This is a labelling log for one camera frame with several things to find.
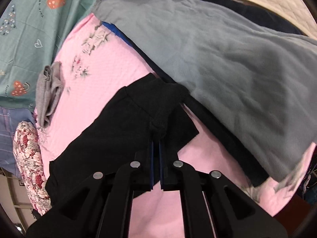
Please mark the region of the black pants with smiley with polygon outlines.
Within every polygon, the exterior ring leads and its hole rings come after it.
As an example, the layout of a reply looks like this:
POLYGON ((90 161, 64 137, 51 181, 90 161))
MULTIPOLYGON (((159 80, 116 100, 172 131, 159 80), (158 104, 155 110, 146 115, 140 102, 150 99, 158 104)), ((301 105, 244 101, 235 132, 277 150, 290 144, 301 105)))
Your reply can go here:
POLYGON ((199 133, 181 106, 188 94, 184 86, 148 74, 118 90, 63 152, 74 157, 84 151, 112 152, 116 146, 138 149, 158 137, 167 143, 168 151, 177 154, 199 133))

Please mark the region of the red floral rolled quilt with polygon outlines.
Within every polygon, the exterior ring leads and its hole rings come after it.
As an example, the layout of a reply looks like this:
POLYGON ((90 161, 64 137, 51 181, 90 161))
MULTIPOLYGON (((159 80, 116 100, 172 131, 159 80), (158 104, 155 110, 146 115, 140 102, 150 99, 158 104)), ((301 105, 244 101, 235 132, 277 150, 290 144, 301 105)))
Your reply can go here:
POLYGON ((13 155, 33 209, 44 215, 52 206, 45 187, 47 178, 44 175, 38 134, 32 123, 22 121, 18 124, 13 138, 13 155))

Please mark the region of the blue plaid pillow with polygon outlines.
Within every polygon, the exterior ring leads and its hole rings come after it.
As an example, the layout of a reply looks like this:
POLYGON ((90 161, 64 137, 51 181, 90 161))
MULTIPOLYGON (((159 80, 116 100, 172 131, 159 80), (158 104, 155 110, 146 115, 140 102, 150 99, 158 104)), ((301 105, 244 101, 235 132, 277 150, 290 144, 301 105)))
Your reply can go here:
POLYGON ((0 153, 1 153, 1 168, 10 172, 17 178, 21 179, 20 171, 16 165, 16 160, 13 155, 13 140, 14 134, 16 132, 17 126, 22 121, 27 121, 35 125, 35 119, 26 108, 15 108, 8 109, 1 107, 1 143, 0 143, 0 153))

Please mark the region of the grey-blue pants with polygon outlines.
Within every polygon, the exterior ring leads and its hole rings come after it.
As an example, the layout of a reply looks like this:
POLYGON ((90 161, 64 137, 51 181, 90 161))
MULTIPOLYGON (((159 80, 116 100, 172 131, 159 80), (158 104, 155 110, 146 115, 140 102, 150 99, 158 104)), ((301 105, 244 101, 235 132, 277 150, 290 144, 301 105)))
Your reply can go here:
POLYGON ((277 182, 316 142, 316 41, 202 0, 96 0, 115 25, 234 134, 250 179, 277 182))

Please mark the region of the folded light grey pants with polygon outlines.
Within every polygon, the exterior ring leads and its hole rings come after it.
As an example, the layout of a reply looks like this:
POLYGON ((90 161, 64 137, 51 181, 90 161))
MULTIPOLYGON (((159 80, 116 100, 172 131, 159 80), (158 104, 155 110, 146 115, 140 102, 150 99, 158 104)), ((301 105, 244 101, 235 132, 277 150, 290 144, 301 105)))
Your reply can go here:
POLYGON ((40 127, 47 128, 50 125, 62 91, 61 63, 55 61, 44 67, 36 83, 35 105, 40 127))

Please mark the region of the pink floral bed sheet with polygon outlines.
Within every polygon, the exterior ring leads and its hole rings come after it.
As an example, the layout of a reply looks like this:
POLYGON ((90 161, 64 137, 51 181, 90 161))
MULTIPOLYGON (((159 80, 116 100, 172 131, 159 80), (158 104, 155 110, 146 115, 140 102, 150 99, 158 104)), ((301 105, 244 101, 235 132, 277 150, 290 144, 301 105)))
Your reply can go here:
POLYGON ((27 237, 286 237, 233 183, 281 182, 316 142, 316 45, 231 11, 129 23, 97 14, 58 54, 51 209, 27 237))

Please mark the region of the royal blue garment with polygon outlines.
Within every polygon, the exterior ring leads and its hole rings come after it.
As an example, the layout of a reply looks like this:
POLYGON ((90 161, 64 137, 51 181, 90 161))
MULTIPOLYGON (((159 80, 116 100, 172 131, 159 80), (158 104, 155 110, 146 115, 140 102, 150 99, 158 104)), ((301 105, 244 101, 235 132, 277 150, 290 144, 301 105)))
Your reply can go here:
POLYGON ((111 32, 113 32, 116 36, 122 39, 130 47, 134 48, 134 44, 129 40, 129 38, 126 37, 126 35, 122 33, 122 31, 120 31, 120 29, 116 27, 116 25, 107 22, 102 22, 102 25, 108 28, 111 32))

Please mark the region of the teal heart-print sheet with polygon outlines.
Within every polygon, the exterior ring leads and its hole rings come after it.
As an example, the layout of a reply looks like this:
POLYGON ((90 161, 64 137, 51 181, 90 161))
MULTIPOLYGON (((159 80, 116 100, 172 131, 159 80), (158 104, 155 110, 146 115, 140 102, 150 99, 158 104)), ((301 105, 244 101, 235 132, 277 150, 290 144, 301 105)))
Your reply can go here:
POLYGON ((2 107, 34 109, 39 73, 94 2, 11 0, 1 16, 2 107))

